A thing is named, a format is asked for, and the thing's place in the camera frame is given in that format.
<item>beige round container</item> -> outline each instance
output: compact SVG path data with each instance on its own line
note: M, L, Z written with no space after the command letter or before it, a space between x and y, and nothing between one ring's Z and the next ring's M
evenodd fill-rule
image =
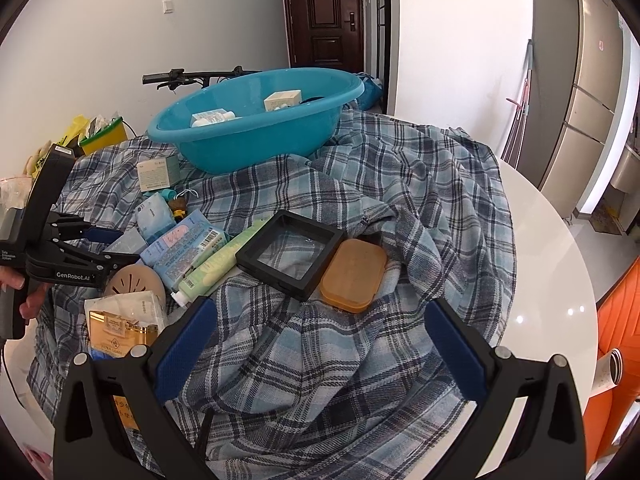
M105 296L126 294L128 292L143 292L151 290L160 301L160 306L166 306L166 292L160 276L144 265L130 265L116 272L104 289Z

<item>plastic bag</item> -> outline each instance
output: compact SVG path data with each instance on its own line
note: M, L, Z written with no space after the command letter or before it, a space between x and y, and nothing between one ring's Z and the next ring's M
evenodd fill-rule
M27 205L33 179L30 176L15 176L0 180L0 225L9 209L23 209Z
M82 115L74 117L71 125L66 129L65 135L56 144L73 149L74 146L78 145L79 136L84 133L88 124L89 119L86 117ZM51 141L48 141L44 146L40 147L27 161L23 173L36 178L42 169L50 147Z
M356 99L359 110L369 110L380 100L383 94L383 85L380 79L367 75L364 72L356 74L364 82L364 92Z

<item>small bottle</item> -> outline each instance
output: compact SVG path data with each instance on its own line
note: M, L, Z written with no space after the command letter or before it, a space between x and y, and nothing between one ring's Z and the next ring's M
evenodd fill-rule
M225 121L230 121L231 119L235 118L236 114L233 112L214 112L212 114L208 114L206 117L198 119L191 125L191 127L197 128L199 126L209 126L210 124L224 123Z

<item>green tube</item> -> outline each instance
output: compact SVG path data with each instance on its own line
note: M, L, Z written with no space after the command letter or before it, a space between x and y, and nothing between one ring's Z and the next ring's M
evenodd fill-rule
M256 220L254 224L242 231L237 237L210 256L201 266L188 274L179 284L178 292L172 297L180 306L186 306L198 296L203 296L236 265L236 253L247 243L266 220Z

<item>plaid blanket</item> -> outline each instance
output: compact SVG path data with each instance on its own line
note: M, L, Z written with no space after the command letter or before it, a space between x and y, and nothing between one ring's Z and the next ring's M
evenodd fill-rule
M58 208L127 228L142 201L136 163L174 152L135 139L88 156ZM219 478L404 478L463 407L424 329L425 302L446 298L492 344L508 317L513 229L494 155L461 130L347 110L309 158L220 176L181 168L199 193L190 210L231 235L282 208L374 239L389 256L359 315L317 296L300 303L245 273L228 279L215 293L218 330L167 404L185 437L194 444L212 409L207 464ZM69 363L88 349L82 301L96 295L56 286L40 314L28 382L49 418ZM130 438L158 471L140 434Z

